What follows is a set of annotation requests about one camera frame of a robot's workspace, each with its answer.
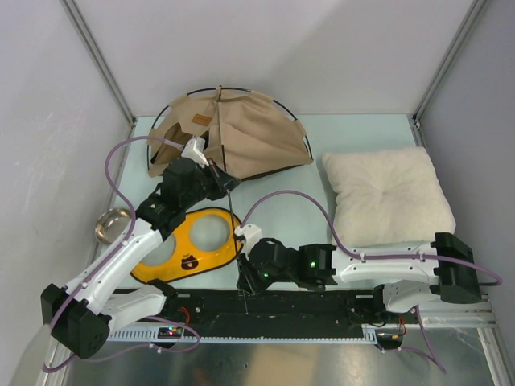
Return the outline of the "left aluminium frame post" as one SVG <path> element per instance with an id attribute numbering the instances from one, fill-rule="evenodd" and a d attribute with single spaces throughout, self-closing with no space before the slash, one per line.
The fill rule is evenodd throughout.
<path id="1" fill-rule="evenodd" d="M 65 14 L 68 16 L 68 19 L 76 30 L 85 50 L 88 52 L 93 65 L 97 69 L 106 88 L 109 90 L 109 93 L 114 99 L 116 106 L 124 117 L 124 120 L 129 126 L 133 127 L 136 122 L 136 117 L 132 113 L 118 82 L 109 68 L 109 65 L 105 60 L 105 57 L 80 10 L 80 7 L 77 2 L 73 0 L 60 0 L 60 5 L 63 7 Z"/>

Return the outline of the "black tent pole front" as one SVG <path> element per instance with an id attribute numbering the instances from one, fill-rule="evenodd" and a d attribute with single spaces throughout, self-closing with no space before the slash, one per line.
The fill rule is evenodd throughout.
<path id="1" fill-rule="evenodd" d="M 219 132 L 220 132 L 220 148 L 221 148 L 221 154 L 222 154 L 223 170 L 224 170 L 224 172 L 228 173 L 226 155 L 225 155 L 224 136 L 222 133 L 222 123 L 221 123 L 221 118 L 222 118 L 221 97 L 222 97 L 222 92 L 223 92 L 223 85 L 220 84 L 218 86 L 218 88 L 219 88 L 219 91 L 217 92 L 218 93 L 217 107 L 218 107 L 218 125 L 219 125 Z M 234 246 L 234 250 L 235 250 L 235 257 L 236 257 L 236 261 L 237 261 L 237 270 L 238 270 L 238 274 L 241 274 L 241 256 L 239 253 L 237 240 L 234 238 L 235 222 L 234 222 L 234 213 L 233 213 L 233 202 L 232 202 L 230 191 L 227 192 L 227 199 L 228 199 L 228 204 L 229 204 L 229 213 L 230 213 L 230 222 L 231 222 L 230 230 L 231 230 L 231 237 L 233 240 L 233 246 Z M 244 302 L 244 307 L 245 307 L 245 315 L 249 315 L 248 304 L 246 301 L 246 295 L 242 290 L 239 290 L 239 292 L 241 293 L 241 295 L 243 297 L 243 302 Z"/>

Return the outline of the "steel pet bowl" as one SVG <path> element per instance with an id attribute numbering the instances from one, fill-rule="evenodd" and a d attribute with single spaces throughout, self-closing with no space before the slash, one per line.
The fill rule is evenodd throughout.
<path id="1" fill-rule="evenodd" d="M 130 210 L 114 207 L 104 212 L 95 224 L 96 240 L 104 245 L 112 244 L 125 230 L 131 221 Z"/>

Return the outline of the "aluminium frame post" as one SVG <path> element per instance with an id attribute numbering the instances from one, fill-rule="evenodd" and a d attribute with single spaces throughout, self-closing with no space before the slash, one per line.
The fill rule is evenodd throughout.
<path id="1" fill-rule="evenodd" d="M 133 127 L 136 122 L 136 117 L 132 113 L 118 82 L 109 68 L 109 65 L 105 60 L 105 57 L 80 10 L 80 7 L 77 2 L 73 0 L 60 0 L 60 5 L 63 7 L 65 14 L 68 16 L 68 19 L 76 30 L 85 50 L 88 52 L 93 65 L 97 69 L 106 88 L 109 90 L 109 93 L 114 99 L 116 106 L 124 117 L 124 120 L 129 126 Z"/>
<path id="2" fill-rule="evenodd" d="M 439 86 L 443 82 L 447 73 L 451 70 L 452 65 L 457 60 L 459 53 L 472 35 L 476 24 L 480 21 L 489 3 L 490 1 L 488 0 L 474 0 L 470 5 L 449 47 L 445 51 L 431 82 L 423 93 L 422 99 L 419 101 L 412 114 L 414 122 L 421 121 L 435 94 L 438 92 Z"/>

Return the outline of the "right aluminium frame post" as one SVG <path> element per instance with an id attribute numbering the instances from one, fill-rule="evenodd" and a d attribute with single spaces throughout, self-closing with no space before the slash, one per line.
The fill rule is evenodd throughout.
<path id="1" fill-rule="evenodd" d="M 490 1 L 488 0 L 474 0 L 470 5 L 449 47 L 445 51 L 431 82 L 423 93 L 422 99 L 419 101 L 412 114 L 414 122 L 421 121 L 435 94 L 438 92 L 439 86 L 443 82 L 447 73 L 451 70 L 452 65 L 457 60 L 459 53 L 472 35 L 476 24 L 480 21 L 489 3 Z"/>

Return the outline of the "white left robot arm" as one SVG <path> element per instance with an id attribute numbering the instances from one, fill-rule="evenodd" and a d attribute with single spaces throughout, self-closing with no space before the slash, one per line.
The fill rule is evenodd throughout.
<path id="1" fill-rule="evenodd" d="M 178 313 L 178 301 L 163 281 L 153 281 L 127 295 L 121 306 L 107 303 L 122 279 L 161 245 L 199 202 L 224 198 L 240 179 L 223 171 L 212 159 L 201 166 L 178 158 L 163 172 L 163 180 L 131 214 L 130 224 L 85 271 L 59 287 L 50 284 L 40 295 L 43 323 L 51 336 L 74 356 L 88 359 L 110 333 L 140 318 L 162 321 Z"/>

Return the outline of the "cream fluffy cushion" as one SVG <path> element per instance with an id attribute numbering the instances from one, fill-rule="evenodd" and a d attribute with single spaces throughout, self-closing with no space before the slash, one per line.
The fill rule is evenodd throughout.
<path id="1" fill-rule="evenodd" d="M 433 162 L 422 147 L 325 154 L 336 194 L 333 226 L 348 247 L 432 241 L 456 222 Z"/>

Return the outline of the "small circuit board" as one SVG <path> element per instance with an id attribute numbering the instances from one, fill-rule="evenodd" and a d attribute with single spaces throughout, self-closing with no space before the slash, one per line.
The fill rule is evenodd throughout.
<path id="1" fill-rule="evenodd" d="M 183 336 L 183 328 L 177 326 L 160 327 L 158 330 L 159 339 L 178 339 Z"/>

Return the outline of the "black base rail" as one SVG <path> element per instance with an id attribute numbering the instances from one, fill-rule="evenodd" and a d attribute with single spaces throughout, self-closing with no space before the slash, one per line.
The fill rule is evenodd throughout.
<path id="1" fill-rule="evenodd" d="M 159 314 L 182 322 L 207 339 L 361 338 L 361 326 L 396 320 L 370 291 L 180 290 Z"/>

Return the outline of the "yellow double bowl holder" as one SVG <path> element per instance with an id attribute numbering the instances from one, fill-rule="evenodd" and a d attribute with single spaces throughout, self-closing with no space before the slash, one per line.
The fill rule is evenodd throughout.
<path id="1" fill-rule="evenodd" d="M 202 236 L 218 236 L 241 225 L 241 219 L 222 207 L 190 211 L 170 237 L 174 241 L 174 249 L 164 254 L 166 260 L 158 265 L 143 261 L 136 265 L 130 276 L 141 283 L 154 279 L 173 282 L 221 269 L 233 262 L 241 251 L 241 243 L 234 242 L 233 237 L 227 235 L 218 248 L 201 246 L 195 236 L 201 224 L 206 225 L 206 230 L 200 233 Z"/>

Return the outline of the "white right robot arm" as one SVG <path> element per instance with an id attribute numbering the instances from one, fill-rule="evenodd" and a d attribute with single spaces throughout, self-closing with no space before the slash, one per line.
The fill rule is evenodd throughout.
<path id="1" fill-rule="evenodd" d="M 442 302 L 468 305 L 482 295 L 472 250 L 458 237 L 439 232 L 424 248 L 404 255 L 348 255 L 332 244 L 308 244 L 288 248 L 279 240 L 262 235 L 248 224 L 234 232 L 241 243 L 237 288 L 262 294 L 274 283 L 290 282 L 305 290 L 323 292 L 329 286 L 375 281 L 378 294 L 372 302 L 373 316 L 391 322 L 421 304 Z"/>

